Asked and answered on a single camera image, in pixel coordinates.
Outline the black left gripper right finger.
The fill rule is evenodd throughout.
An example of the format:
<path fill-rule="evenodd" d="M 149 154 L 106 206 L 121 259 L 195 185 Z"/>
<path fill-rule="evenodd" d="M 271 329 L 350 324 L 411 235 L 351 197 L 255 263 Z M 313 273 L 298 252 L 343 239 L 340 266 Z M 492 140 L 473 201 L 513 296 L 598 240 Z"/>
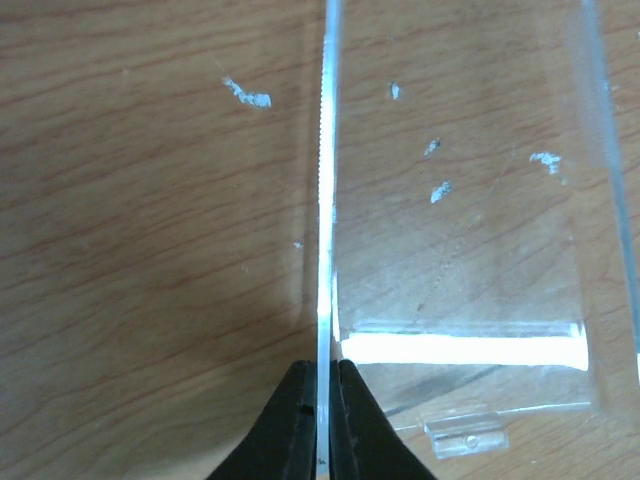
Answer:
<path fill-rule="evenodd" d="M 349 360 L 331 363 L 329 414 L 332 479 L 436 479 L 396 434 Z"/>

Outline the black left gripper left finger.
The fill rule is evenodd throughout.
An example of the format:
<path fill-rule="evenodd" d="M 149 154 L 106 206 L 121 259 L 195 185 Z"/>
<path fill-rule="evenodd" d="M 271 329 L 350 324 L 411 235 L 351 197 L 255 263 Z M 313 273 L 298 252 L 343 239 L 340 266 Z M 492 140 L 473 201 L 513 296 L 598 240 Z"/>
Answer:
<path fill-rule="evenodd" d="M 211 479 L 312 479 L 316 473 L 316 365 L 293 362 L 239 445 Z"/>

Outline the clear plastic metronome cover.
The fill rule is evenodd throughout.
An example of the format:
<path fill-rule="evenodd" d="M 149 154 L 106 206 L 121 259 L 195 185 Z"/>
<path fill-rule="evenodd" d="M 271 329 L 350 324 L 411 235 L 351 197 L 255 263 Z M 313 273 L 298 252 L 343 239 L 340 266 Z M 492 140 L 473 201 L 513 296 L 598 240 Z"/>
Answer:
<path fill-rule="evenodd" d="M 639 422 L 601 1 L 348 1 L 333 350 L 430 467 Z"/>

